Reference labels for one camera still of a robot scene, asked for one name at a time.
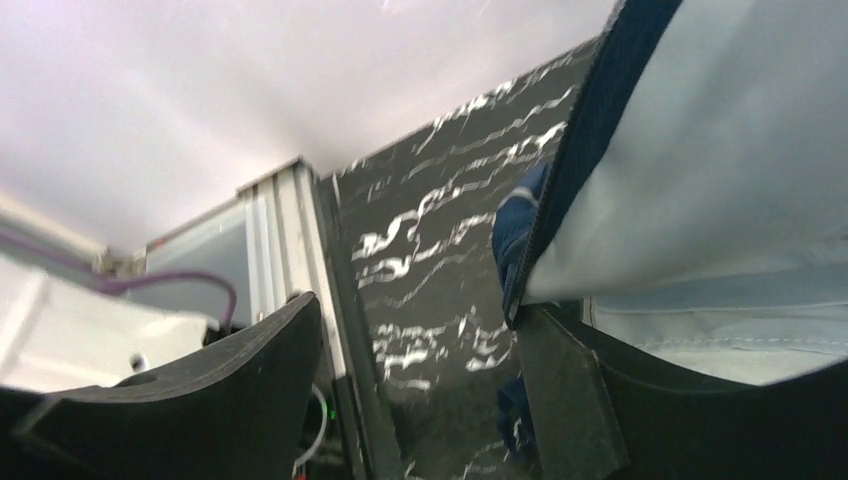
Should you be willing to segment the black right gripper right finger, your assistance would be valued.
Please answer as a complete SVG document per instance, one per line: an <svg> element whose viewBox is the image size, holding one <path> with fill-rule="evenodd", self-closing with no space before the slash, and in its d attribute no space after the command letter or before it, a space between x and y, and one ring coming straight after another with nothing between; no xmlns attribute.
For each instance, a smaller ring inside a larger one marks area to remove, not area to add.
<svg viewBox="0 0 848 480"><path fill-rule="evenodd" d="M765 386L701 374L524 306L519 357L547 479L843 479L845 363Z"/></svg>

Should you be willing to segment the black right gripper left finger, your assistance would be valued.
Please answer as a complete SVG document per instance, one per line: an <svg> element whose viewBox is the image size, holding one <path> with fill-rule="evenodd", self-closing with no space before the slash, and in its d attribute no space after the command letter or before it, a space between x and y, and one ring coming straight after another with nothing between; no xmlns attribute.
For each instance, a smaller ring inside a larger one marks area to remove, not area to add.
<svg viewBox="0 0 848 480"><path fill-rule="evenodd" d="M321 357L307 292L113 387L1 391L5 479L288 479Z"/></svg>

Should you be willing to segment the navy blue student backpack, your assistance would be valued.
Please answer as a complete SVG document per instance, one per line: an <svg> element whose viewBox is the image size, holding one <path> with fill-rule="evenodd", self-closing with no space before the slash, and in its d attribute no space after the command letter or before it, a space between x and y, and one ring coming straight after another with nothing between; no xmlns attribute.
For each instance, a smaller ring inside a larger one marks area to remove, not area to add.
<svg viewBox="0 0 848 480"><path fill-rule="evenodd" d="M524 306L753 386L847 366L847 5L628 1L499 208Z"/></svg>

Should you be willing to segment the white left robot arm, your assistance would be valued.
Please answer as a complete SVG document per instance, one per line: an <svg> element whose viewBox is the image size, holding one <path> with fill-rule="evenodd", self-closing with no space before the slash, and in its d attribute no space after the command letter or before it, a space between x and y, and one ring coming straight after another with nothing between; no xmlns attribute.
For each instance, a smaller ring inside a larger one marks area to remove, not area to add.
<svg viewBox="0 0 848 480"><path fill-rule="evenodd" d="M96 293L1 258L1 383L39 393L111 387L200 350L211 317Z"/></svg>

